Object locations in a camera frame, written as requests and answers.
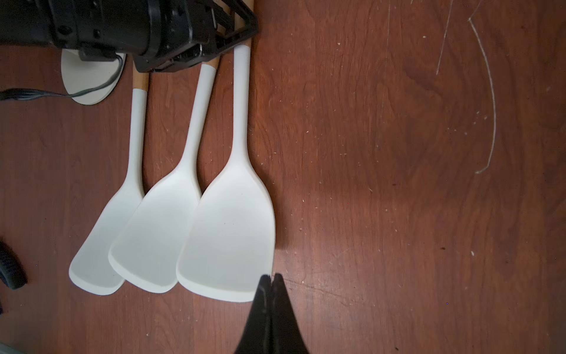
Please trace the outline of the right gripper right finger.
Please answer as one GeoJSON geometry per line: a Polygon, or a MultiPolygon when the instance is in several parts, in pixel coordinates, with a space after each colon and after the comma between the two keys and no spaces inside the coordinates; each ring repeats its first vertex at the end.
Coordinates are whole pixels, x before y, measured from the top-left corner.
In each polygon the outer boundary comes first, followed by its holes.
{"type": "Polygon", "coordinates": [[[272,353],[309,353],[281,274],[274,275],[271,290],[272,353]]]}

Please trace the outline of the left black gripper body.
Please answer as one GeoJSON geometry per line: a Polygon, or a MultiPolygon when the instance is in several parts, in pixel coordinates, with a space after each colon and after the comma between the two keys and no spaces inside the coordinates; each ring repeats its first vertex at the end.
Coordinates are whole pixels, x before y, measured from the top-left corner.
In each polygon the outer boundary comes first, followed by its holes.
{"type": "Polygon", "coordinates": [[[254,37],[244,1],[2,1],[1,44],[77,50],[87,61],[131,55],[139,72],[177,72],[254,37]]]}

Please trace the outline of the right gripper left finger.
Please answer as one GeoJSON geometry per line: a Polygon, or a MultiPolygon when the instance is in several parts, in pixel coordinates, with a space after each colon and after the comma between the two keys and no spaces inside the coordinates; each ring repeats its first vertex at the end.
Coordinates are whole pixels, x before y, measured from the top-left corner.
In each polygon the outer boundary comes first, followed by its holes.
{"type": "Polygon", "coordinates": [[[271,352],[271,277],[262,275],[235,353],[271,352]]]}

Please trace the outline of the cream spatula wooden handle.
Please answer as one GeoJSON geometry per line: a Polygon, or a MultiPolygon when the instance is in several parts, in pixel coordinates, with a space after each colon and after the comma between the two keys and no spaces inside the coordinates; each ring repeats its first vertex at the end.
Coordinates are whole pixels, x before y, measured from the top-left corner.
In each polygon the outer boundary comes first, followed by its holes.
{"type": "Polygon", "coordinates": [[[249,159],[251,40],[234,48],[233,140],[228,162],[206,188],[176,264],[178,282],[194,294],[250,302],[274,265],[274,205],[249,159]]]}
{"type": "Polygon", "coordinates": [[[215,58],[200,68],[179,163],[149,190],[110,247],[112,268],[129,283],[151,293],[166,293],[178,282],[176,264],[202,196],[197,159],[219,61],[215,58]]]}
{"type": "Polygon", "coordinates": [[[114,271],[108,254],[144,197],[142,157],[149,80],[149,74],[133,69],[131,130],[125,181],[108,201],[69,267],[70,280],[91,294],[113,294],[125,282],[114,271]]]}

